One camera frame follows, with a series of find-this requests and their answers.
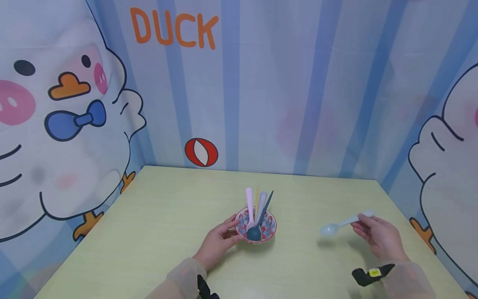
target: sleeve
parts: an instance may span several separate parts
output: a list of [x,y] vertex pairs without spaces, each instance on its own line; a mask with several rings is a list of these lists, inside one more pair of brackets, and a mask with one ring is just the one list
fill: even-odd
[[395,264],[390,273],[380,281],[387,299],[436,299],[435,292],[422,268],[411,261],[383,263]]
[[166,280],[158,285],[146,299],[196,299],[197,276],[206,279],[206,271],[193,258],[180,263],[166,276]]

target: orange letters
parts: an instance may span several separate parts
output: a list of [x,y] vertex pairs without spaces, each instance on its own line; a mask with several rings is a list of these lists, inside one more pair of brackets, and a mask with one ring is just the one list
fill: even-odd
[[176,17],[176,23],[174,25],[174,28],[176,29],[176,38],[178,40],[178,43],[183,46],[183,47],[188,47],[192,48],[196,45],[196,41],[192,42],[185,42],[183,38],[181,37],[181,22],[182,21],[191,21],[191,22],[196,22],[196,18],[193,17],[190,14],[187,13],[181,13]]
[[166,29],[168,31],[168,38],[163,39],[161,37],[161,30],[159,28],[159,19],[158,19],[158,12],[153,10],[152,11],[152,20],[154,23],[154,31],[156,32],[156,39],[160,44],[163,45],[170,45],[173,43],[173,28],[171,26],[171,14],[169,11],[164,12],[164,16],[166,17]]
[[[130,13],[131,13],[131,20],[133,21],[133,29],[134,29],[134,35],[136,36],[136,41],[139,44],[144,44],[148,42],[149,39],[151,38],[151,28],[149,24],[148,15],[146,15],[144,11],[136,7],[131,7]],[[145,36],[141,36],[140,27],[138,26],[138,15],[143,18],[144,27],[146,28]]]
[[[136,41],[139,44],[144,44],[149,42],[151,39],[151,23],[150,23],[148,15],[143,10],[137,7],[131,7],[130,13],[131,13],[131,21],[133,24]],[[144,23],[144,28],[146,30],[144,35],[142,35],[140,32],[140,24],[138,22],[138,19],[139,19],[138,16],[142,18]],[[174,42],[174,37],[173,37],[173,23],[172,23],[171,14],[169,13],[169,11],[164,12],[164,17],[166,21],[165,23],[166,23],[166,32],[167,32],[167,35],[165,37],[161,35],[159,13],[156,10],[152,11],[152,20],[154,25],[154,32],[156,33],[156,39],[158,40],[160,44],[171,45]],[[196,22],[196,18],[193,15],[190,15],[188,13],[180,13],[176,16],[176,19],[174,21],[174,32],[176,33],[176,40],[183,47],[188,47],[188,48],[195,47],[198,44],[196,41],[194,40],[185,41],[181,35],[181,23],[183,21]],[[197,36],[199,41],[199,47],[201,49],[204,48],[205,34],[207,35],[207,40],[209,41],[209,47],[211,48],[211,50],[214,50],[216,48],[216,44],[214,43],[212,28],[214,27],[214,25],[217,24],[218,21],[219,21],[219,17],[214,16],[208,22],[206,22],[206,24],[204,24],[203,15],[200,13],[197,14]]]
[[204,48],[204,33],[207,33],[207,39],[209,40],[209,47],[212,50],[216,48],[216,44],[214,44],[214,37],[212,36],[212,26],[216,25],[219,21],[218,16],[214,16],[206,25],[203,25],[203,15],[198,13],[197,14],[197,32],[199,34],[199,47],[202,49]]

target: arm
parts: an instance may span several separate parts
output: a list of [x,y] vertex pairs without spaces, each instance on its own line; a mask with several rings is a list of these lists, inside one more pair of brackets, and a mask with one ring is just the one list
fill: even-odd
[[206,279],[211,270],[226,254],[226,251],[242,240],[241,235],[231,230],[239,223],[232,215],[207,234],[203,244],[193,256],[174,268],[166,276],[166,280],[158,285],[146,299],[196,299],[197,276]]
[[166,280],[158,285],[146,299],[194,299],[197,291],[197,276],[206,279],[206,271],[193,258],[180,263],[166,276]]
[[410,261],[402,245],[398,229],[378,218],[359,214],[359,222],[352,223],[353,230],[370,245],[370,250],[381,265],[395,264],[390,273],[380,281],[388,299],[435,299],[430,282],[422,268]]
[[385,262],[395,264],[390,273],[380,282],[388,299],[435,299],[430,282],[422,268],[412,261]]

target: spoon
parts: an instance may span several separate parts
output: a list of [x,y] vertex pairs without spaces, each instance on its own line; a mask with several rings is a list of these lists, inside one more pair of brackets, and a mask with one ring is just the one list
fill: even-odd
[[266,203],[267,192],[261,192],[261,198],[259,199],[259,207],[256,207],[256,222],[255,225],[259,223],[259,217],[262,215],[262,211],[264,210],[264,204]]
[[252,189],[246,188],[247,209],[249,210],[249,223],[247,224],[247,230],[254,225],[254,210],[252,209]]
[[[363,214],[367,217],[375,216],[375,212],[372,211],[372,210],[367,210],[367,211],[363,212]],[[354,222],[358,222],[358,221],[359,221],[359,217],[356,215],[355,217],[347,219],[347,220],[345,220],[345,221],[343,221],[339,224],[329,223],[326,226],[321,227],[320,230],[319,230],[319,233],[323,236],[331,237],[331,236],[334,236],[338,232],[338,229],[340,227],[342,227],[344,225],[347,225],[347,224],[354,223]]]
[[255,217],[254,217],[254,220],[255,222],[257,222],[257,219],[259,219],[259,214],[257,213],[257,211],[259,211],[259,186],[257,186],[257,191],[256,191],[256,209],[255,209],[256,213],[255,213]]
[[260,224],[262,223],[262,220],[264,220],[264,215],[265,215],[265,212],[267,211],[267,207],[269,206],[269,203],[271,202],[273,193],[274,193],[274,191],[272,191],[271,194],[269,195],[269,199],[267,199],[267,203],[266,203],[266,205],[264,206],[264,209],[261,212],[261,217],[259,218],[259,221],[257,221],[257,224],[247,230],[247,238],[251,241],[260,241],[261,240],[262,233],[261,233]]

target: pink cheek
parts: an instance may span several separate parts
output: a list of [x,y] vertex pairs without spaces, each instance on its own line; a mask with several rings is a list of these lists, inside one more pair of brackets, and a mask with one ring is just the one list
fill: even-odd
[[70,189],[71,187],[73,187],[76,181],[77,181],[76,174],[70,172],[60,176],[55,182],[55,187],[58,191],[66,191]]
[[103,67],[101,66],[101,64],[99,63],[95,64],[95,70],[94,70],[93,76],[95,77],[95,84],[96,84],[96,87],[98,87],[99,92],[101,92],[102,94],[105,94],[106,91],[108,90],[108,82],[106,80],[105,71],[103,70]]
[[0,80],[0,122],[10,126],[24,123],[35,109],[35,98],[25,87]]

